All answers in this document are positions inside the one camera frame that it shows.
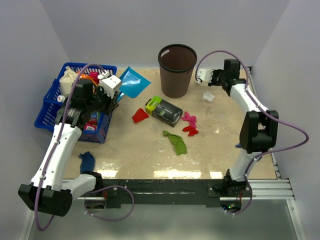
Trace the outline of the white paper scrap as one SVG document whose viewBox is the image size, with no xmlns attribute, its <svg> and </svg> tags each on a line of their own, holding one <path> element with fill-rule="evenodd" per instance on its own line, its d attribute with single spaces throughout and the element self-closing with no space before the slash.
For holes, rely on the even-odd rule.
<svg viewBox="0 0 320 240">
<path fill-rule="evenodd" d="M 215 99 L 215 96 L 213 94 L 211 94 L 210 92 L 205 92 L 202 95 L 202 99 L 208 103 L 212 103 Z"/>
</svg>

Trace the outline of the blue plastic dustpan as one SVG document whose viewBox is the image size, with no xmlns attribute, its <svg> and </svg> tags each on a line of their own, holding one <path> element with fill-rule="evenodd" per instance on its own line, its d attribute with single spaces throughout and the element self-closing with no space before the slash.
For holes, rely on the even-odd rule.
<svg viewBox="0 0 320 240">
<path fill-rule="evenodd" d="M 122 85 L 119 88 L 119 94 L 117 96 L 118 102 L 124 96 L 131 99 L 138 97 L 151 84 L 149 80 L 137 73 L 131 67 L 128 67 L 119 79 L 121 80 Z"/>
</svg>

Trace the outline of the pink paper scrap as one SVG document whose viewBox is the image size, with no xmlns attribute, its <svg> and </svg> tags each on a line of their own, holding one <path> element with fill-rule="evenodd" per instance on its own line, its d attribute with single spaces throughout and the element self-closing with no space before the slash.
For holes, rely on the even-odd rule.
<svg viewBox="0 0 320 240">
<path fill-rule="evenodd" d="M 190 115 L 187 111 L 184 112 L 184 116 L 181 117 L 182 121 L 188 122 L 188 124 L 193 127 L 196 128 L 196 122 L 197 122 L 197 118 L 194 115 Z"/>
</svg>

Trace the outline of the large green paper scrap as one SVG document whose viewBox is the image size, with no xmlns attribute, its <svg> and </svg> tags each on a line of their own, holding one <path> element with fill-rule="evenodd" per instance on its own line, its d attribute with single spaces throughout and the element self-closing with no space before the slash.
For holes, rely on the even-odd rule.
<svg viewBox="0 0 320 240">
<path fill-rule="evenodd" d="M 179 155 L 184 155 L 187 153 L 187 146 L 181 136 L 176 135 L 176 134 L 172 134 L 166 130 L 163 130 L 162 134 L 164 136 L 168 137 L 169 141 L 173 145 L 173 149 L 174 149 L 176 155 L 179 156 Z"/>
</svg>

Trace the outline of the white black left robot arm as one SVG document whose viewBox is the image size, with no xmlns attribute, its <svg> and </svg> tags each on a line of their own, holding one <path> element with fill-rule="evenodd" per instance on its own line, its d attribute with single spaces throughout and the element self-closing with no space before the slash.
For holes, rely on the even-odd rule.
<svg viewBox="0 0 320 240">
<path fill-rule="evenodd" d="M 21 184 L 18 195 L 34 212 L 63 217 L 73 200 L 90 193 L 99 196 L 104 190 L 101 174 L 84 171 L 69 183 L 63 183 L 67 162 L 82 135 L 91 114 L 110 115 L 118 107 L 118 89 L 122 82 L 115 75 L 94 86 L 89 79 L 80 79 L 55 118 L 55 126 L 45 157 L 29 184 Z"/>
</svg>

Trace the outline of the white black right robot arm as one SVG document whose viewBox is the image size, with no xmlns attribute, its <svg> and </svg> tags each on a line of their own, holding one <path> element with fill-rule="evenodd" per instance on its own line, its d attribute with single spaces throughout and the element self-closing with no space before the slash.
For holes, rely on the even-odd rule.
<svg viewBox="0 0 320 240">
<path fill-rule="evenodd" d="M 223 69 L 213 71 L 209 86 L 221 86 L 245 113 L 239 134 L 242 148 L 235 164 L 227 170 L 223 180 L 212 187 L 218 195 L 233 197 L 247 187 L 246 180 L 259 157 L 276 144 L 278 122 L 264 112 L 278 119 L 275 110 L 268 110 L 253 96 L 247 81 L 240 78 L 241 64 L 236 59 L 225 59 Z"/>
</svg>

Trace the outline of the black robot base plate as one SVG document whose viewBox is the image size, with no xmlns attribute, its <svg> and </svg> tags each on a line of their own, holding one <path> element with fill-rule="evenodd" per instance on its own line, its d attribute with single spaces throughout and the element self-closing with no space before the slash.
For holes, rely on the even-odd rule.
<svg viewBox="0 0 320 240">
<path fill-rule="evenodd" d="M 252 196 L 246 182 L 230 183 L 222 179 L 103 179 L 106 208 L 136 205 L 201 205 L 219 208 L 221 203 Z"/>
</svg>

